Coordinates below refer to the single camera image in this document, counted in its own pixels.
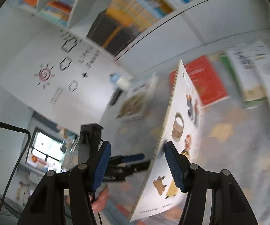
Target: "red book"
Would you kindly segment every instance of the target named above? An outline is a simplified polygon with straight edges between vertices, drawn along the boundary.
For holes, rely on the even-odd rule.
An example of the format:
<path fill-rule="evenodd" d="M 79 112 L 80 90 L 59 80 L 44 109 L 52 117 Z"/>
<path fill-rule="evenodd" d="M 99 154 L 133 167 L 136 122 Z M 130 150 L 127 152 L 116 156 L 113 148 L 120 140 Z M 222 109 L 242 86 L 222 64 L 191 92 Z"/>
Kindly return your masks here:
<path fill-rule="evenodd" d="M 207 56 L 197 58 L 184 66 L 196 87 L 203 107 L 228 97 L 227 90 Z M 170 73 L 171 85 L 174 83 L 175 72 Z"/>

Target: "spiral-bound book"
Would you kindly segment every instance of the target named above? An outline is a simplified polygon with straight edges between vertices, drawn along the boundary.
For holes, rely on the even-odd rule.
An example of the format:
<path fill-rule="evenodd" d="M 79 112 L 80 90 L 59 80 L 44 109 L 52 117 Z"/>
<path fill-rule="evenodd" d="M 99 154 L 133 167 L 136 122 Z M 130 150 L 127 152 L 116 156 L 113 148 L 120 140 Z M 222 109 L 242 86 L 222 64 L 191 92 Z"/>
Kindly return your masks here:
<path fill-rule="evenodd" d="M 186 198 L 173 181 L 163 146 L 172 141 L 180 154 L 194 162 L 200 145 L 202 111 L 200 97 L 180 60 L 161 134 L 130 221 L 169 210 Z"/>

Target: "poster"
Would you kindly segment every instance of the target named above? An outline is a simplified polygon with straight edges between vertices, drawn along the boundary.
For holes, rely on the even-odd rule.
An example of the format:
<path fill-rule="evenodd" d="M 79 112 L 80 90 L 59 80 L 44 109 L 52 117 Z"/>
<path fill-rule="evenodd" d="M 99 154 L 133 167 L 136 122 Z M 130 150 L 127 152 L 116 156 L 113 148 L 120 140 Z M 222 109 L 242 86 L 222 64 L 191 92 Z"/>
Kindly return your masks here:
<path fill-rule="evenodd" d="M 79 133 L 99 122 L 113 94 L 111 73 L 130 75 L 101 52 L 57 27 L 39 33 L 9 63 L 0 83 L 51 121 Z"/>

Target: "person's hand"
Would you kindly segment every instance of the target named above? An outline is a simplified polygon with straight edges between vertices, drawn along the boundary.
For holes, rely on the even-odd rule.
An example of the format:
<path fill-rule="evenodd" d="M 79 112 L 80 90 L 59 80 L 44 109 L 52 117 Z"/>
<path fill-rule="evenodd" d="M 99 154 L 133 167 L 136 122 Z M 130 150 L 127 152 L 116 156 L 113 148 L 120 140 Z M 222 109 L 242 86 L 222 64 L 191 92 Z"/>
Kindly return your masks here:
<path fill-rule="evenodd" d="M 102 192 L 100 192 L 99 197 L 91 204 L 93 213 L 98 213 L 104 210 L 107 200 L 109 197 L 109 189 L 105 187 Z"/>

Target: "blue gripper pad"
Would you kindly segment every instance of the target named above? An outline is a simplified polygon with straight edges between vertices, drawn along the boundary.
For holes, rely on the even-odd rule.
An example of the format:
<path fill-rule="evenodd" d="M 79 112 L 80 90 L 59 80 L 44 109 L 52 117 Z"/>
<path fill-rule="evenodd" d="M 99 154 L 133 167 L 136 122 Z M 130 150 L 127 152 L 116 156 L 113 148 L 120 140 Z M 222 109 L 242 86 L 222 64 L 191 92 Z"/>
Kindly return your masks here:
<path fill-rule="evenodd" d="M 108 141 L 104 141 L 100 147 L 92 165 L 90 166 L 93 183 L 91 188 L 96 191 L 98 187 L 101 186 L 108 162 L 111 156 L 111 145 Z"/>
<path fill-rule="evenodd" d="M 165 158 L 168 163 L 170 172 L 172 173 L 172 177 L 173 177 L 176 187 L 178 187 L 181 190 L 181 192 L 184 192 L 185 185 L 183 183 L 183 178 L 184 178 L 183 171 L 177 161 L 177 158 L 179 157 L 179 153 L 172 142 L 167 142 L 165 144 L 164 154 L 165 154 Z"/>

